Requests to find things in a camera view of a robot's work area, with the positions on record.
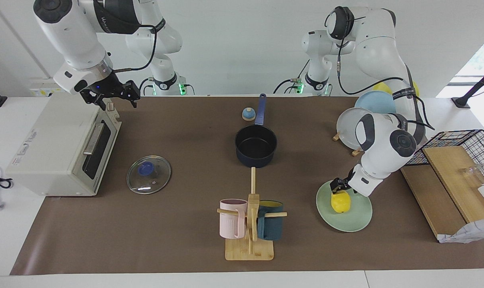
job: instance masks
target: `wooden board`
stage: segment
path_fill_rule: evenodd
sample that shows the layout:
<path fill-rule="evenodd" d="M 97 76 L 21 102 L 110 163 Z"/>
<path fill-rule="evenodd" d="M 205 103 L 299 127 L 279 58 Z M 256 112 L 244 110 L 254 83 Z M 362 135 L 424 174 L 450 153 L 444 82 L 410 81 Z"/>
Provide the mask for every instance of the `wooden board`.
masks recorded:
<path fill-rule="evenodd" d="M 273 242 L 258 239 L 253 241 L 253 253 L 249 253 L 249 230 L 242 239 L 226 239 L 225 255 L 229 261 L 272 260 Z"/>
<path fill-rule="evenodd" d="M 433 147 L 423 151 L 466 222 L 484 219 L 484 198 L 478 192 L 478 181 L 464 172 L 475 165 L 464 148 Z"/>
<path fill-rule="evenodd" d="M 466 224 L 430 165 L 404 166 L 401 172 L 436 238 L 453 235 Z"/>

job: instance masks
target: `wooden cutting board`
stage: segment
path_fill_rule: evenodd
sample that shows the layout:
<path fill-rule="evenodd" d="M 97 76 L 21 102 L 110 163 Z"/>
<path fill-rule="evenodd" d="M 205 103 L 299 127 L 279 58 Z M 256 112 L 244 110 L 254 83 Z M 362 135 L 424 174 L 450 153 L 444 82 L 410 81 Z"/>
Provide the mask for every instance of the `wooden cutting board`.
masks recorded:
<path fill-rule="evenodd" d="M 476 176 L 464 170 L 475 166 L 462 146 L 432 147 L 423 150 L 439 179 L 466 222 L 484 219 L 484 198 L 478 192 Z"/>
<path fill-rule="evenodd" d="M 432 166 L 404 166 L 401 172 L 436 237 L 453 235 L 466 224 Z"/>

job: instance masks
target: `dark green mug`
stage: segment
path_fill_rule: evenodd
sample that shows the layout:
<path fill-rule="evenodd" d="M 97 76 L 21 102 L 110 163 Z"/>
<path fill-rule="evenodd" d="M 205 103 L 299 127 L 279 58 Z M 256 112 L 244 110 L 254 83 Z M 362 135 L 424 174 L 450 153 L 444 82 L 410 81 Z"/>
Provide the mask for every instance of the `dark green mug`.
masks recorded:
<path fill-rule="evenodd" d="M 279 240 L 283 232 L 282 217 L 265 218 L 266 213 L 283 211 L 283 204 L 275 200 L 261 200 L 258 209 L 258 238 L 263 240 Z"/>

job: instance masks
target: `black wire basket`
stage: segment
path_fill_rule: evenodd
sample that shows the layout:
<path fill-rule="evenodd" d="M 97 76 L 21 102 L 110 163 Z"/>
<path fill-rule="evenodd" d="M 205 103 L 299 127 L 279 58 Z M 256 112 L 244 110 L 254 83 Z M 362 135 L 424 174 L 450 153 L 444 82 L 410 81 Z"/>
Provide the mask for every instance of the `black wire basket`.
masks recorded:
<path fill-rule="evenodd" d="M 405 166 L 430 164 L 423 153 L 423 149 L 445 146 L 462 146 L 474 161 L 474 164 L 484 165 L 484 130 L 477 129 L 439 132 L 421 149 L 416 151 L 412 159 Z"/>

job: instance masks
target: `saucepan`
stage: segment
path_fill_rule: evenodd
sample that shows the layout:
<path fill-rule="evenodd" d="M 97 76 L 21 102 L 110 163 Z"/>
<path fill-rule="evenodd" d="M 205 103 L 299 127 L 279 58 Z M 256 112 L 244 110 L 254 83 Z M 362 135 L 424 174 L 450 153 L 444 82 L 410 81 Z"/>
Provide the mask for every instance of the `saucepan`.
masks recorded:
<path fill-rule="evenodd" d="M 266 166 L 272 161 L 277 147 L 277 137 L 263 125 L 266 97 L 260 94 L 255 123 L 240 129 L 235 138 L 238 160 L 247 167 Z"/>

